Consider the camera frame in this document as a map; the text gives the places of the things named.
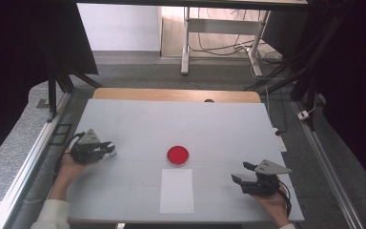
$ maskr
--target white sleeve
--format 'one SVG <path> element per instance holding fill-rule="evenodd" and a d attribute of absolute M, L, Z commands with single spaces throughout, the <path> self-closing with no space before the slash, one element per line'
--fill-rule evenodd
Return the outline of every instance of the white sleeve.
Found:
<path fill-rule="evenodd" d="M 68 212 L 70 204 L 58 199 L 47 199 L 31 229 L 69 229 Z"/>
<path fill-rule="evenodd" d="M 295 226 L 292 223 L 290 223 L 290 224 L 287 224 L 287 225 L 285 225 L 283 227 L 280 227 L 278 229 L 295 229 Z"/>

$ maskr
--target gray floor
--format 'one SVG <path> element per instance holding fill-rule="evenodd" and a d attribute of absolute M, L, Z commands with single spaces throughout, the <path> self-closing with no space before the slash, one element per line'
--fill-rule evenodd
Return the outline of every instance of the gray floor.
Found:
<path fill-rule="evenodd" d="M 190 73 L 183 77 L 180 75 L 179 60 L 162 59 L 158 57 L 158 53 L 95 52 L 94 55 L 100 76 L 93 75 L 92 78 L 106 87 L 241 91 L 256 81 L 250 75 L 248 61 L 191 60 Z M 272 66 L 265 66 L 262 70 L 268 73 L 272 70 Z M 70 135 L 74 133 L 86 102 L 92 97 L 93 88 L 76 78 L 72 80 L 77 89 L 71 96 L 71 103 L 60 121 L 61 127 L 57 133 L 62 133 L 67 128 L 70 128 Z M 349 228 L 295 115 L 292 101 L 288 99 L 290 90 L 291 86 L 283 88 L 283 97 L 279 91 L 269 94 L 269 108 L 271 120 L 279 130 L 285 129 L 284 118 L 287 120 L 287 132 L 282 134 L 282 137 L 288 152 L 283 154 L 283 158 L 286 165 L 294 171 L 291 179 L 305 217 L 305 221 L 298 222 L 297 227 Z M 40 99 L 47 99 L 47 95 L 47 84 L 31 90 L 28 108 L 0 149 L 0 201 L 47 120 L 48 109 L 35 108 Z M 263 96 L 262 100 L 267 106 L 267 97 Z M 315 132 L 366 228 L 366 173 L 353 153 L 327 124 L 322 115 L 322 106 L 323 104 L 319 102 L 315 108 Z M 33 173 L 21 201 L 17 204 L 8 228 L 30 228 L 36 220 L 42 202 L 51 188 L 55 159 L 63 147 L 52 143 L 60 143 L 63 140 L 62 135 L 52 137 L 38 169 Z M 71 228 L 114 227 L 114 224 L 71 226 Z M 144 228 L 140 225 L 128 225 L 127 228 L 129 227 Z M 165 228 L 165 225 L 163 227 L 145 225 L 145 228 Z M 186 228 L 208 227 L 187 225 Z M 243 225 L 243 228 L 275 227 L 270 222 L 264 222 Z"/>

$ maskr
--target red disc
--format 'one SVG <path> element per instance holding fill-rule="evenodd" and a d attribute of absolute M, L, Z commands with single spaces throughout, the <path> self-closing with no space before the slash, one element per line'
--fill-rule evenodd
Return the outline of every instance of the red disc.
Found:
<path fill-rule="evenodd" d="M 168 161 L 172 165 L 183 165 L 189 158 L 189 152 L 183 146 L 173 146 L 168 151 Z"/>

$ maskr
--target cable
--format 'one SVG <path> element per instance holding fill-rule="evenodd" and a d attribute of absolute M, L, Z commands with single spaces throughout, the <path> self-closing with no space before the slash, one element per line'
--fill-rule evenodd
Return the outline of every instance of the cable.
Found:
<path fill-rule="evenodd" d="M 256 61 L 251 65 L 251 74 L 252 74 L 252 76 L 255 78 L 255 79 L 259 79 L 259 80 L 267 80 L 267 79 L 269 79 L 269 80 L 272 80 L 272 78 L 270 78 L 269 77 L 269 75 L 270 76 L 276 76 L 278 73 L 280 73 L 281 71 L 283 71 L 284 69 L 281 69 L 278 73 L 275 73 L 275 71 L 277 71 L 277 69 L 278 68 L 281 68 L 282 66 L 284 66 L 284 65 L 279 65 L 277 68 L 275 68 L 271 73 L 269 73 L 267 76 L 265 76 L 265 77 L 263 77 L 263 78 L 260 78 L 260 77 L 257 77 L 256 75 L 255 75 L 255 73 L 254 73 L 254 64 L 257 62 L 257 61 L 259 61 L 259 59 L 258 58 L 256 58 Z"/>
<path fill-rule="evenodd" d="M 316 107 L 316 101 L 314 101 L 314 107 L 308 112 L 308 114 L 311 113 L 311 112 L 313 112 L 314 109 L 315 109 L 315 107 Z"/>
<path fill-rule="evenodd" d="M 322 26 L 320 28 L 320 30 L 318 30 L 317 34 L 314 36 L 313 39 L 311 39 L 311 41 L 306 44 L 304 46 L 304 48 L 299 51 L 296 55 L 287 58 L 285 60 L 281 60 L 281 61 L 270 61 L 267 59 L 264 59 L 263 61 L 265 62 L 269 62 L 269 63 L 275 63 L 275 64 L 285 64 L 285 65 L 289 65 L 289 64 L 296 64 L 300 61 L 303 61 L 305 59 L 305 57 L 308 55 L 308 53 L 310 52 L 311 48 L 313 47 L 313 45 L 319 41 L 320 38 L 323 37 L 323 35 L 326 33 L 326 31 L 329 29 L 329 22 L 327 22 L 324 26 Z"/>
<path fill-rule="evenodd" d="M 281 97 L 281 107 L 283 109 L 283 114 L 284 114 L 284 130 L 283 131 L 279 131 L 280 133 L 279 134 L 283 134 L 283 133 L 286 133 L 287 132 L 287 129 L 288 129 L 288 124 L 287 124 L 287 114 L 285 113 L 285 108 L 284 108 L 284 101 L 283 101 L 283 92 L 280 88 L 280 97 Z"/>
<path fill-rule="evenodd" d="M 287 217 L 288 217 L 291 213 L 292 208 L 290 189 L 287 187 L 287 185 L 285 185 L 285 183 L 281 182 L 281 180 L 279 180 L 278 182 L 280 182 L 287 189 L 288 197 L 279 188 L 277 189 L 277 192 L 284 198 L 284 200 L 287 203 Z"/>
<path fill-rule="evenodd" d="M 246 16 L 246 12 L 247 12 L 247 10 L 245 10 L 245 13 L 243 14 L 243 18 L 242 18 L 242 21 L 245 21 L 245 16 Z M 238 34 L 237 35 L 237 38 L 236 38 L 236 40 L 234 41 L 234 43 L 235 44 L 237 44 L 237 41 L 239 40 L 239 36 L 240 36 L 240 34 Z"/>
<path fill-rule="evenodd" d="M 67 141 L 67 143 L 64 145 L 64 148 L 62 149 L 61 155 L 58 157 L 58 159 L 55 162 L 55 168 L 54 168 L 54 173 L 53 173 L 53 178 L 52 178 L 52 183 L 55 182 L 56 178 L 58 177 L 58 172 L 59 172 L 59 168 L 61 167 L 61 161 L 62 161 L 62 157 L 66 154 L 65 151 L 67 150 L 67 148 L 71 145 L 71 142 L 76 139 L 77 137 L 81 137 L 85 134 L 85 132 L 79 133 L 74 135 L 73 137 L 71 137 L 71 139 L 69 139 Z"/>
<path fill-rule="evenodd" d="M 257 50 L 257 60 L 260 61 L 260 63 L 264 64 L 264 65 L 273 65 L 273 64 L 280 64 L 282 62 L 282 60 L 276 60 L 276 61 L 271 61 L 269 60 L 266 56 L 270 53 L 279 53 L 277 51 L 271 51 L 271 52 L 264 52 L 264 57 L 261 57 L 260 56 L 260 53 L 261 52 L 264 52 L 264 51 L 261 51 L 261 50 Z"/>
<path fill-rule="evenodd" d="M 276 76 L 278 73 L 281 73 L 283 70 L 285 70 L 287 67 L 285 65 L 280 65 L 277 68 L 275 68 L 271 73 L 269 73 L 267 76 L 262 78 L 260 81 L 255 82 L 251 86 L 245 87 L 242 91 L 248 91 L 250 88 L 253 88 L 252 91 L 254 91 L 260 84 L 263 84 L 266 80 L 269 80 L 271 77 Z"/>
<path fill-rule="evenodd" d="M 201 8 L 198 8 L 198 13 L 197 13 L 197 17 L 200 18 L 200 9 Z M 200 45 L 200 48 L 201 50 L 195 50 L 193 49 L 190 44 L 189 44 L 189 48 L 191 51 L 193 52 L 205 52 L 205 53 L 209 53 L 209 54 L 213 54 L 213 55 L 232 55 L 232 54 L 236 54 L 236 53 L 239 53 L 242 48 L 239 48 L 237 47 L 237 40 L 239 39 L 239 35 L 238 37 L 236 38 L 236 41 L 233 45 L 231 46 L 225 46 L 225 47 L 219 47 L 219 48 L 210 48 L 210 49 L 205 49 L 203 46 L 202 46 L 202 43 L 201 43 L 201 37 L 200 37 L 200 32 L 197 33 L 197 36 L 198 36 L 198 44 Z M 253 40 L 250 40 L 250 41 L 246 41 L 246 42 L 243 42 L 244 44 L 246 43 L 250 43 L 250 42 L 253 42 Z M 230 47 L 233 47 L 235 49 L 234 52 L 229 52 L 229 53 L 216 53 L 216 52 L 210 52 L 210 51 L 216 51 L 216 50 L 224 50 L 224 49 L 228 49 Z"/>
<path fill-rule="evenodd" d="M 189 82 L 189 84 L 195 86 L 197 89 L 199 90 L 203 90 L 200 86 L 198 86 L 197 84 L 193 83 L 193 82 Z"/>
<path fill-rule="evenodd" d="M 267 86 L 264 86 L 264 89 L 266 90 L 266 99 L 267 99 L 267 115 L 270 118 L 270 122 L 272 122 L 272 118 L 270 117 L 270 105 L 269 105 L 269 92 L 267 92 Z"/>

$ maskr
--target robotic arm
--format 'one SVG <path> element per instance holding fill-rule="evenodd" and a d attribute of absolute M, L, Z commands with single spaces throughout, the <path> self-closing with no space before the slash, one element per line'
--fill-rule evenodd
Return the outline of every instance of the robotic arm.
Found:
<path fill-rule="evenodd" d="M 105 154 L 110 154 L 114 151 L 114 144 L 110 141 L 100 142 L 99 137 L 97 137 L 96 133 L 93 129 L 89 129 L 86 133 L 82 132 L 74 135 L 65 145 L 62 154 L 58 157 L 55 164 L 55 170 L 53 175 L 53 181 L 56 180 L 56 177 L 59 172 L 59 168 L 61 165 L 62 156 L 65 154 L 65 150 L 70 146 L 71 142 L 79 137 L 76 142 L 73 144 L 71 151 L 69 154 L 72 158 L 81 164 L 89 164 L 99 161 L 103 158 Z"/>
<path fill-rule="evenodd" d="M 279 193 L 287 204 L 287 216 L 291 213 L 290 192 L 287 186 L 282 183 L 278 176 L 279 174 L 289 174 L 292 170 L 281 165 L 275 164 L 269 160 L 263 160 L 258 166 L 249 162 L 243 162 L 243 166 L 251 171 L 254 171 L 257 177 L 256 182 L 242 181 L 241 178 L 232 175 L 234 183 L 240 185 L 243 194 L 256 196 L 269 196 L 274 193 Z M 288 197 L 280 190 L 280 182 L 287 188 Z"/>

